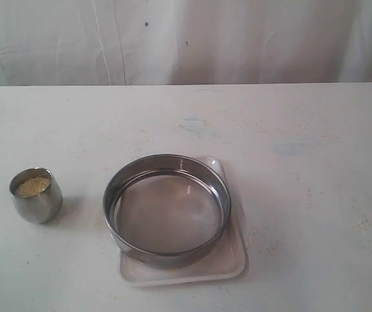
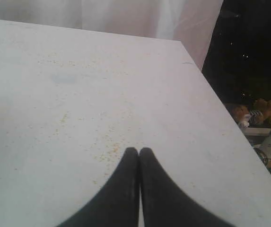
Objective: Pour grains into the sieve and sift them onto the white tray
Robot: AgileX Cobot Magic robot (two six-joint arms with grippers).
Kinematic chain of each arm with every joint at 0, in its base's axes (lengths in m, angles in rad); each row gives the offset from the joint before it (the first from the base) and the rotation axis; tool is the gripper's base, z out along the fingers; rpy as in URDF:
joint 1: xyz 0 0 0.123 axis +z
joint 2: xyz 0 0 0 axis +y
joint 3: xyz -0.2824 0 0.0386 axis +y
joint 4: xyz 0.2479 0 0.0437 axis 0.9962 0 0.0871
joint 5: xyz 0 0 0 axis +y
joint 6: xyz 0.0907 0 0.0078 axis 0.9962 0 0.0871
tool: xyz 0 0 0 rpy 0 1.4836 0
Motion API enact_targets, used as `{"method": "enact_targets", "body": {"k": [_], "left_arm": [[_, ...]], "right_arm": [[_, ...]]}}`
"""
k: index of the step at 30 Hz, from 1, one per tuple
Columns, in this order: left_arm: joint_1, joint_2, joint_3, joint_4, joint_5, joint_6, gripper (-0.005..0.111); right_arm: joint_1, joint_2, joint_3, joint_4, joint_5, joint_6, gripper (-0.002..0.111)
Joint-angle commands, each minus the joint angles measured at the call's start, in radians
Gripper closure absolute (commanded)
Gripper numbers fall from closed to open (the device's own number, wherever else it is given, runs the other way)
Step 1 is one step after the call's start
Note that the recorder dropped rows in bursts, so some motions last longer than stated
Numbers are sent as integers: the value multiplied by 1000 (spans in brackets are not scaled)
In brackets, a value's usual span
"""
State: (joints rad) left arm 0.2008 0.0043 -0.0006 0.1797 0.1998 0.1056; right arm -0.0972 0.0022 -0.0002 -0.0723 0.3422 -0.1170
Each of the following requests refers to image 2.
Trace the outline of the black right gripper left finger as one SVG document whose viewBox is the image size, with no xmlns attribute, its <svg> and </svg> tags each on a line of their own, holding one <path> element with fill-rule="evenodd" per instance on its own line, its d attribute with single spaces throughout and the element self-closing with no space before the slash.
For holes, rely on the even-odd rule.
<svg viewBox="0 0 271 227">
<path fill-rule="evenodd" d="M 99 192 L 61 227 L 137 227 L 139 222 L 139 155 L 127 148 Z"/>
</svg>

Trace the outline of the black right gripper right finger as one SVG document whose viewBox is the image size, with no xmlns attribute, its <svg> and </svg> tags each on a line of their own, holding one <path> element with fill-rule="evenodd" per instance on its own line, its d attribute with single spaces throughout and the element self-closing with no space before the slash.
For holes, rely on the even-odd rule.
<svg viewBox="0 0 271 227">
<path fill-rule="evenodd" d="M 222 227 L 223 220 L 207 211 L 165 172 L 152 149 L 139 153 L 141 197 L 146 227 Z"/>
</svg>

